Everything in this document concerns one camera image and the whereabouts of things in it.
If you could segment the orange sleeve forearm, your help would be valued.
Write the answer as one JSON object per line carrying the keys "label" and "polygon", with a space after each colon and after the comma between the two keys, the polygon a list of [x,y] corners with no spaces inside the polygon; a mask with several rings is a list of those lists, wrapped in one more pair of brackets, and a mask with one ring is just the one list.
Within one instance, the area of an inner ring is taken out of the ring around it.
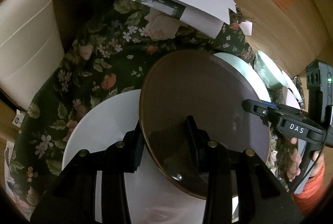
{"label": "orange sleeve forearm", "polygon": [[293,200],[303,216],[308,215],[320,202],[324,195],[325,162],[321,164],[318,173],[308,179],[300,194],[293,194]]}

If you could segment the person right hand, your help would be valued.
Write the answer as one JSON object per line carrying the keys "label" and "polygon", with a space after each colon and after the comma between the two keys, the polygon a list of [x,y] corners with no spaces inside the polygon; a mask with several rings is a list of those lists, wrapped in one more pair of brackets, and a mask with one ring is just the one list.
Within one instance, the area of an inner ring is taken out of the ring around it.
{"label": "person right hand", "polygon": [[[302,157],[299,154],[297,148],[294,148],[293,152],[290,155],[290,159],[291,160],[289,168],[287,170],[287,177],[289,178],[289,180],[293,180],[296,178],[296,176],[299,176],[301,173],[299,165],[301,164]],[[312,169],[312,172],[309,176],[310,178],[315,177],[322,169],[322,166],[324,165],[324,153],[315,151],[313,154],[313,161],[316,161],[316,164]]]}

